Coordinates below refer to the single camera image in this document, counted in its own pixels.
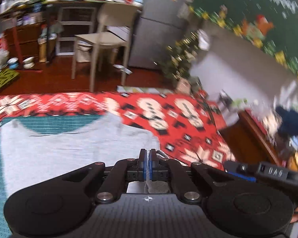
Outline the green cutting mat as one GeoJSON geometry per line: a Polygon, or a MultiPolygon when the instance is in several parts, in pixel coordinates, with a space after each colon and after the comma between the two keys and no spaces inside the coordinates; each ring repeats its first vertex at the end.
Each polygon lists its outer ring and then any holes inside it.
{"type": "Polygon", "coordinates": [[[98,115],[4,119],[0,127],[0,237],[11,233],[3,207],[12,193],[107,160],[97,141],[103,124],[98,115]]]}

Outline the dark wooden side table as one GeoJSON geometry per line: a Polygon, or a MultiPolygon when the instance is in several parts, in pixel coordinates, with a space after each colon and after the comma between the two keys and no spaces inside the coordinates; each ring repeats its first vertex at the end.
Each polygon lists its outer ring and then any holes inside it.
{"type": "Polygon", "coordinates": [[[298,112],[277,107],[262,123],[249,110],[238,112],[236,123],[220,130],[236,160],[255,164],[261,161],[277,166],[287,166],[298,171],[298,112]],[[269,136],[268,126],[273,120],[281,124],[269,136]]]}

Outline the green Christmas wall banner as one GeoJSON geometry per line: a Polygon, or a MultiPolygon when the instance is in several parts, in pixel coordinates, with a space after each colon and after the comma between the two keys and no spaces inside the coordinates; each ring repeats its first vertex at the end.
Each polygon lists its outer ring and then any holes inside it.
{"type": "Polygon", "coordinates": [[[189,9],[251,42],[298,79],[298,0],[193,0],[189,9]]]}

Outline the blue white ceramic bowl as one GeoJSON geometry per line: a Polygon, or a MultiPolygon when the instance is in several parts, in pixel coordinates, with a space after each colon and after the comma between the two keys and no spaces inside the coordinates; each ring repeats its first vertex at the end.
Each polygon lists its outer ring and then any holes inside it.
{"type": "Polygon", "coordinates": [[[17,67],[19,66],[19,60],[18,58],[10,58],[7,61],[8,67],[9,69],[17,69],[17,67]]]}

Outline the red Christmas pattern blanket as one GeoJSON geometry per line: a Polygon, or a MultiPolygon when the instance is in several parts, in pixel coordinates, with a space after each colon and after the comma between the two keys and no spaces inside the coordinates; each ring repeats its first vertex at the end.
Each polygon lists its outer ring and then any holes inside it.
{"type": "Polygon", "coordinates": [[[6,118],[101,116],[121,117],[125,125],[151,131],[160,148],[184,165],[200,161],[223,169],[235,159],[220,134],[225,121],[218,106],[203,95],[72,92],[0,96],[0,125],[6,118]]]}

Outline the yellow green floor mat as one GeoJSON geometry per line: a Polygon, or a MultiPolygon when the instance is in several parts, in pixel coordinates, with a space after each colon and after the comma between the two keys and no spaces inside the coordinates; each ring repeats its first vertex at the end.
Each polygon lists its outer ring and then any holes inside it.
{"type": "Polygon", "coordinates": [[[6,88],[19,77],[19,73],[12,69],[4,69],[0,72],[0,90],[6,88]]]}

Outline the dark desk with shelves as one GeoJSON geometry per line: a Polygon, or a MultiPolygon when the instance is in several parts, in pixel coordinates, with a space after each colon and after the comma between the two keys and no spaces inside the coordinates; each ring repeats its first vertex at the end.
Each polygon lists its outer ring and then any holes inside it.
{"type": "MultiPolygon", "coordinates": [[[[49,22],[49,16],[52,13],[52,10],[57,8],[57,7],[95,7],[97,9],[97,14],[100,10],[100,7],[109,1],[105,1],[105,0],[85,0],[85,1],[45,1],[40,3],[40,5],[42,6],[42,10],[45,12],[44,18],[46,19],[46,24],[47,24],[47,31],[50,30],[50,22],[49,22]]],[[[15,17],[18,13],[23,13],[26,10],[32,9],[34,8],[35,5],[37,5],[38,3],[33,3],[33,4],[26,4],[26,5],[20,5],[17,7],[13,7],[7,11],[5,11],[4,13],[0,14],[0,18],[5,18],[5,17],[15,17]]]]}

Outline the grey knit shirt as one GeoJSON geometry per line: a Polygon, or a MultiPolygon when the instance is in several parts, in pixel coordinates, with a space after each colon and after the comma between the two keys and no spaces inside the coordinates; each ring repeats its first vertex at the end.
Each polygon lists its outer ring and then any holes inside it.
{"type": "Polygon", "coordinates": [[[8,118],[0,127],[0,187],[6,197],[95,162],[114,165],[158,150],[150,131],[104,115],[8,118]]]}

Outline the red gift box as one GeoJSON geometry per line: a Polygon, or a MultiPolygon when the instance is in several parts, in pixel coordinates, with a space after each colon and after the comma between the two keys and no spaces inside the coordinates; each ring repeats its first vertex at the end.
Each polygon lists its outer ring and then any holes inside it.
{"type": "Polygon", "coordinates": [[[0,52],[7,51],[7,50],[8,50],[8,45],[7,45],[5,35],[1,33],[0,34],[0,52]]]}

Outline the beige plastic chair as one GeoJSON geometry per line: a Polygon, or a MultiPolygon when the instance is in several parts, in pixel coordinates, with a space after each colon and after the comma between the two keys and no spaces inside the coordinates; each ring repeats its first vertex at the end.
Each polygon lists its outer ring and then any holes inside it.
{"type": "Polygon", "coordinates": [[[131,4],[106,2],[97,14],[98,27],[95,33],[76,35],[74,48],[78,48],[78,42],[83,41],[92,45],[89,91],[94,92],[97,60],[102,49],[114,49],[124,47],[121,85],[125,84],[129,74],[128,59],[131,48],[132,31],[135,17],[139,7],[131,4]],[[128,27],[129,37],[127,40],[105,31],[107,27],[128,27]]]}

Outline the brown wooden drawer cabinet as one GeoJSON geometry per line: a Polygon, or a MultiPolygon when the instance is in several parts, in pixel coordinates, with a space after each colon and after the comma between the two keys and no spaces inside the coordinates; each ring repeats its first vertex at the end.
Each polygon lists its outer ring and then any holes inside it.
{"type": "MultiPolygon", "coordinates": [[[[18,41],[23,59],[34,57],[34,62],[39,61],[38,38],[42,32],[42,22],[16,27],[16,40],[18,41]]],[[[11,58],[18,58],[13,28],[4,31],[7,48],[11,58]]]]}

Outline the silver refrigerator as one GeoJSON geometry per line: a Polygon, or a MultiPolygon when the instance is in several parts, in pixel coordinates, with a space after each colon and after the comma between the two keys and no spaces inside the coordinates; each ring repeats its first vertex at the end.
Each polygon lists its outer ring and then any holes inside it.
{"type": "Polygon", "coordinates": [[[167,46],[184,36],[187,4],[192,0],[143,0],[135,22],[128,65],[156,69],[168,57],[167,46]]]}

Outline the small Christmas tree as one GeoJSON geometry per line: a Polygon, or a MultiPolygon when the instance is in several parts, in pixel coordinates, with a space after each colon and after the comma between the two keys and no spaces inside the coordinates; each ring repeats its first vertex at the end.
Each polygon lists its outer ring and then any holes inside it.
{"type": "Polygon", "coordinates": [[[167,46],[167,55],[158,62],[162,74],[169,84],[176,87],[180,79],[190,78],[192,62],[199,51],[199,36],[191,32],[175,42],[174,46],[167,46]]]}

